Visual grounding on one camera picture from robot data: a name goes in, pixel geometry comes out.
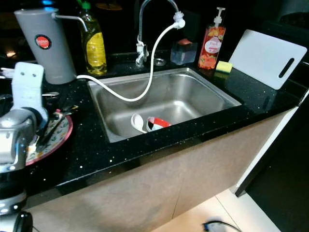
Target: water filter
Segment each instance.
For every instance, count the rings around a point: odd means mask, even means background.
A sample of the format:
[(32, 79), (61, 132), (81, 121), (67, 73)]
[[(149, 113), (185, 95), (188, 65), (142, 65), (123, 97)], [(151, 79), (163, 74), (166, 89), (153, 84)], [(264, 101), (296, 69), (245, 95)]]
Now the water filter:
[(18, 10), (14, 14), (37, 62), (45, 69), (50, 84), (64, 84), (76, 78), (76, 71), (60, 19), (54, 17), (58, 9)]

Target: green bottle cap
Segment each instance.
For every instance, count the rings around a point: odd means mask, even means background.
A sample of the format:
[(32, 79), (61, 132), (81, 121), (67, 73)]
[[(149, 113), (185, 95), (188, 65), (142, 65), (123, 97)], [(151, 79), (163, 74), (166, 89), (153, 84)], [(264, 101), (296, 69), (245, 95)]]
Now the green bottle cap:
[(87, 1), (84, 1), (84, 2), (82, 3), (82, 8), (83, 8), (84, 10), (89, 10), (89, 9), (91, 8), (90, 3), (87, 2)]

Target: black cable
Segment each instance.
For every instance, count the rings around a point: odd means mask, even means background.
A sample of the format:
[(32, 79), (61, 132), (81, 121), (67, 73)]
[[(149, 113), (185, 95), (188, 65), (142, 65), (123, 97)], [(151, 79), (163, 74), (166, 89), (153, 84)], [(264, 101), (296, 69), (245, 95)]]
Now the black cable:
[(40, 232), (37, 228), (35, 228), (35, 226), (32, 226), (33, 227), (33, 229), (35, 229), (37, 232)]
[(223, 222), (223, 221), (217, 221), (217, 220), (208, 221), (208, 222), (203, 223), (202, 225), (204, 226), (204, 231), (209, 231), (208, 225), (212, 224), (212, 223), (223, 224), (223, 225), (226, 225), (226, 226), (229, 226), (229, 227), (233, 228), (234, 230), (236, 230), (238, 232), (242, 232), (240, 229), (238, 229), (237, 227), (235, 227), (235, 226), (233, 226), (231, 224), (228, 224), (228, 223)]

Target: label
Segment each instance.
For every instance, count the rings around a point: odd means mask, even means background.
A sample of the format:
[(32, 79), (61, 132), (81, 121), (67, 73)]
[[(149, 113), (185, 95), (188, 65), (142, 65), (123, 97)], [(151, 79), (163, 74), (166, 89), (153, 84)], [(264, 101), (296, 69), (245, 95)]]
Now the label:
[(41, 49), (49, 49), (52, 46), (51, 40), (46, 35), (36, 35), (35, 43)]
[(219, 52), (221, 47), (221, 42), (218, 37), (214, 36), (205, 43), (205, 50), (210, 54), (215, 54)]
[(101, 32), (96, 33), (86, 45), (88, 63), (93, 66), (101, 66), (106, 62), (103, 36)]

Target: white hose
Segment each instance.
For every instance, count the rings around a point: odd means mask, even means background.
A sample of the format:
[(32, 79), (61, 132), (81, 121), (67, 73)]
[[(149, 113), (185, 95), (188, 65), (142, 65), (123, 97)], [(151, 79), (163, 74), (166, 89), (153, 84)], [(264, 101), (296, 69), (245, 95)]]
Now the white hose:
[(103, 88), (105, 88), (107, 91), (109, 91), (111, 94), (113, 94), (114, 96), (120, 98), (121, 100), (127, 101), (127, 102), (136, 102), (138, 100), (140, 100), (142, 97), (144, 97), (146, 95), (146, 93), (148, 92), (152, 79), (153, 79), (153, 75), (154, 75), (154, 59), (155, 59), (155, 50), (156, 47), (158, 46), (160, 40), (162, 39), (162, 37), (170, 30), (172, 30), (173, 28), (175, 28), (178, 24), (177, 23), (173, 23), (172, 25), (170, 25), (169, 27), (167, 27), (157, 38), (154, 47), (153, 47), (153, 51), (151, 53), (151, 63), (150, 63), (150, 77), (149, 77), (149, 81), (148, 81), (148, 85), (146, 87), (146, 89), (144, 90), (144, 92), (142, 94), (140, 94), (138, 97), (136, 98), (125, 98), (121, 95), (119, 95), (118, 93), (116, 93), (115, 91), (113, 91), (112, 89), (110, 89), (109, 87), (107, 87), (105, 84), (103, 84), (102, 82), (100, 82), (98, 79), (92, 77), (92, 76), (88, 76), (88, 75), (79, 75), (76, 78), (77, 79), (89, 79), (95, 83), (97, 83), (98, 85), (102, 86)]

